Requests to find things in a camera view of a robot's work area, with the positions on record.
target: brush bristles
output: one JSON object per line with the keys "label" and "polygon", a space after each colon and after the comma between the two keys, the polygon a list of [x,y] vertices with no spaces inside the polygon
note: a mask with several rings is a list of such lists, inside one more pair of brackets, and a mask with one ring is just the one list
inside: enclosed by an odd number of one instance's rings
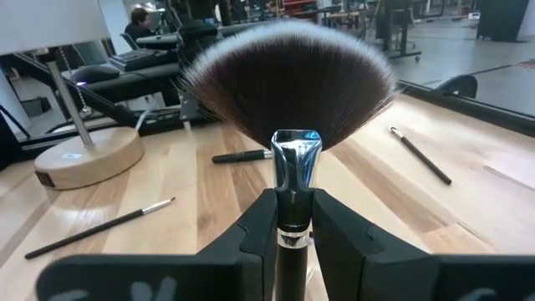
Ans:
{"label": "brush bristles", "polygon": [[208,49],[186,71],[186,86],[264,147],[276,130],[316,130],[327,150],[390,102],[395,79],[384,56],[363,42],[284,21]]}

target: lamp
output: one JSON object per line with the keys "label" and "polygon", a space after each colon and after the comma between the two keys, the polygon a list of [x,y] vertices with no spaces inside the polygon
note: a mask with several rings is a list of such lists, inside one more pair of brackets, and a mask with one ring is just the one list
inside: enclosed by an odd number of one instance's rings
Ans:
{"label": "lamp", "polygon": [[[5,12],[0,21],[0,54],[109,37],[96,0],[4,0],[0,9]],[[42,58],[79,136],[46,150],[35,160],[41,183],[57,190],[73,189],[104,181],[133,166],[145,152],[137,131],[118,127],[89,133],[54,55]]]}

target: fan brush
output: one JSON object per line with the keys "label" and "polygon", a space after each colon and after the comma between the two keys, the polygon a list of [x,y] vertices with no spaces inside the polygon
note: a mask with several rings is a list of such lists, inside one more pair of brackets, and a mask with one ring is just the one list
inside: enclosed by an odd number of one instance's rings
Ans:
{"label": "fan brush", "polygon": [[395,97],[385,57],[364,42],[303,21],[227,38],[197,57],[186,89],[214,114],[271,148],[278,202],[277,300],[303,300],[318,156]]}

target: wooden table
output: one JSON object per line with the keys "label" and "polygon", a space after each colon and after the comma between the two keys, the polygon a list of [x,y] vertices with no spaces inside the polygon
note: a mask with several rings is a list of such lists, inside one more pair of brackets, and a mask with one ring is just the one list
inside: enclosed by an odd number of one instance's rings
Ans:
{"label": "wooden table", "polygon": [[[389,132],[400,129],[453,180],[445,186]],[[144,158],[95,186],[47,191],[32,162],[0,173],[0,294],[33,300],[39,272],[75,253],[195,253],[264,187],[272,162],[214,166],[213,155],[257,149],[230,126],[143,138]],[[535,140],[400,96],[384,114],[324,152],[317,184],[347,206],[434,253],[535,253]],[[165,209],[32,261],[23,255],[154,202]],[[326,300],[310,248],[308,300]]]}

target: round wooden base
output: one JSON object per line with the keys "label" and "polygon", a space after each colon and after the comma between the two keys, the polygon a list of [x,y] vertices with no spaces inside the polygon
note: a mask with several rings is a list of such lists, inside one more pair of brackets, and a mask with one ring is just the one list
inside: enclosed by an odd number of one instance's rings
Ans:
{"label": "round wooden base", "polygon": [[44,186],[66,190],[92,185],[127,170],[145,153],[132,128],[97,130],[90,135],[93,146],[84,146],[78,136],[35,159],[35,173]]}

